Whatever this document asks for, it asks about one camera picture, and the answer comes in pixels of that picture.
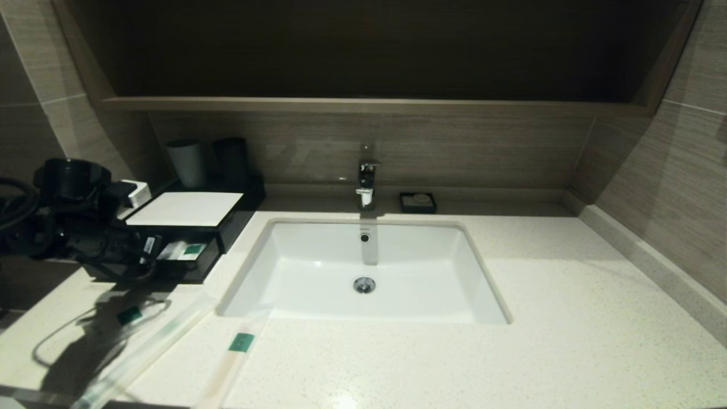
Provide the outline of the black drawer box housing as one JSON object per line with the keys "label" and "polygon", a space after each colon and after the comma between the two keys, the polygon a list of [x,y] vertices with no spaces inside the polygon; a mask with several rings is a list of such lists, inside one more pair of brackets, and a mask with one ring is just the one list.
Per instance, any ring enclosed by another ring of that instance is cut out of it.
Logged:
{"label": "black drawer box housing", "polygon": [[218,243],[222,249],[222,253],[228,253],[233,243],[236,241],[239,233],[243,231],[244,226],[249,222],[254,214],[253,211],[234,211],[228,213],[218,226],[200,227],[200,226],[131,226],[132,228],[153,228],[155,235],[189,235],[190,233],[211,232],[218,237]]}

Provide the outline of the narrow white wrapped packet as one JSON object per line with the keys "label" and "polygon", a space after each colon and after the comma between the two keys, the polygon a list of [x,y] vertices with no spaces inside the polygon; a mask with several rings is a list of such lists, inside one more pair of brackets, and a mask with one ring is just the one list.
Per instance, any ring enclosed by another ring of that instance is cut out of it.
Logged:
{"label": "narrow white wrapped packet", "polygon": [[169,243],[162,249],[161,253],[156,257],[157,260],[178,260],[185,252],[189,244],[186,241],[174,241]]}

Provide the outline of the white paper card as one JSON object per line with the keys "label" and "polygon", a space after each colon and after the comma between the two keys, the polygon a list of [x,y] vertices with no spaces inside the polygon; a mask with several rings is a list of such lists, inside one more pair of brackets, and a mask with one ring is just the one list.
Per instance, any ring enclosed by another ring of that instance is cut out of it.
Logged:
{"label": "white paper card", "polygon": [[218,226],[242,193],[166,192],[126,219],[129,226]]}

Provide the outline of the small clear green-label sachet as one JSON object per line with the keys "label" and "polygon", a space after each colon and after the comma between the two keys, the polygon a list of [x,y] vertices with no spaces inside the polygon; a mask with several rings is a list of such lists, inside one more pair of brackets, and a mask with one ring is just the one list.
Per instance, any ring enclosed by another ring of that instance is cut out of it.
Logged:
{"label": "small clear green-label sachet", "polygon": [[96,309],[84,324],[84,337],[93,350],[117,347],[166,313],[168,301],[146,298],[126,306]]}

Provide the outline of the pale grey cup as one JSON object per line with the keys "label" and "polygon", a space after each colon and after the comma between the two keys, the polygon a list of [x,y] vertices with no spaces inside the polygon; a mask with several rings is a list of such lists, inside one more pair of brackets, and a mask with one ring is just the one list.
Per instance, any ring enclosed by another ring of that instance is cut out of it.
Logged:
{"label": "pale grey cup", "polygon": [[203,188],[207,184],[202,143],[197,139],[183,138],[165,143],[167,155],[182,186],[187,189]]}

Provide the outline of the long clear toothbrush packet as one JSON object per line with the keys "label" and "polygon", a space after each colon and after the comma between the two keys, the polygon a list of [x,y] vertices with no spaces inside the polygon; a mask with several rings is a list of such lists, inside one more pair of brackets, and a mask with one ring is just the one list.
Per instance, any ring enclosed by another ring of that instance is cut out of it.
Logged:
{"label": "long clear toothbrush packet", "polygon": [[166,350],[195,327],[218,304],[208,294],[199,294],[183,311],[169,319],[134,352],[120,360],[101,380],[91,384],[70,409],[103,409],[109,401],[125,393]]}

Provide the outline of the black cup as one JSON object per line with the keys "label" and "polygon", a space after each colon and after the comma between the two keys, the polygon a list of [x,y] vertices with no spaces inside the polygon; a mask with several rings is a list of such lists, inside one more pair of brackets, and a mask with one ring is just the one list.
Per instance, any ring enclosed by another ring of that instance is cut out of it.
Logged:
{"label": "black cup", "polygon": [[246,188],[250,179],[246,140],[222,138],[215,140],[212,148],[225,183],[233,188]]}

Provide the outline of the beige comb packet green label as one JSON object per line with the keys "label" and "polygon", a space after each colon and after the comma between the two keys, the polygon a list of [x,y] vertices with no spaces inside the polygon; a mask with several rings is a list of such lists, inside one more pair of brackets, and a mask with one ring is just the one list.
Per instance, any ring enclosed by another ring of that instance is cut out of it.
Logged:
{"label": "beige comb packet green label", "polygon": [[233,384],[239,377],[257,340],[269,323],[274,308],[264,305],[244,318],[241,326],[227,345],[220,361],[208,378],[207,385],[197,403],[190,409],[223,409],[226,399],[233,390]]}

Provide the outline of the chrome faucet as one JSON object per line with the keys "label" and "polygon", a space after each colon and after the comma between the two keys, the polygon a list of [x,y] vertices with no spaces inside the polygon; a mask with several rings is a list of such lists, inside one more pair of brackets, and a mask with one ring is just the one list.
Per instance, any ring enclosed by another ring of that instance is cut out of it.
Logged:
{"label": "chrome faucet", "polygon": [[366,212],[375,208],[375,174],[381,161],[374,158],[374,143],[360,143],[355,192],[359,196],[358,209]]}

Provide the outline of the black soap dish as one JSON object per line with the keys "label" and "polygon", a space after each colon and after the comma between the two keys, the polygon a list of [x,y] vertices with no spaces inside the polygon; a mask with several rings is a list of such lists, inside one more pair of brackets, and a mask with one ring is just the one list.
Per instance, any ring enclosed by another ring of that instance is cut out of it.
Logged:
{"label": "black soap dish", "polygon": [[413,206],[411,203],[411,196],[414,195],[413,192],[402,192],[399,194],[399,202],[400,202],[400,209],[402,210],[402,213],[411,213],[411,214],[434,214],[438,211],[438,205],[436,204],[436,200],[433,197],[433,194],[426,193],[431,196],[433,200],[433,205],[430,207],[417,207]]}

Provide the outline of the white ceramic sink basin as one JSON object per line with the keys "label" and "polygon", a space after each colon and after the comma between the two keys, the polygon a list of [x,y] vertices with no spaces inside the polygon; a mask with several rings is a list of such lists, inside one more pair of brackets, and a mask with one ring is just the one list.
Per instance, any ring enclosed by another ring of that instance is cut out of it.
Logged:
{"label": "white ceramic sink basin", "polygon": [[[376,289],[360,294],[359,277]],[[467,232],[455,224],[273,220],[220,306],[247,318],[381,323],[512,323]]]}

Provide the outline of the wooden wall shelf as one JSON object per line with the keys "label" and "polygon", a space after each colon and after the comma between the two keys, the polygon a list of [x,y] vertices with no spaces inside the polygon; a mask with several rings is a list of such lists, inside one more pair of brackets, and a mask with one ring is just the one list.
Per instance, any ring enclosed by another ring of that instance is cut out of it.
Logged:
{"label": "wooden wall shelf", "polygon": [[325,114],[528,115],[650,117],[655,108],[638,103],[558,101],[402,100],[366,98],[109,97],[98,101],[109,110],[229,111]]}

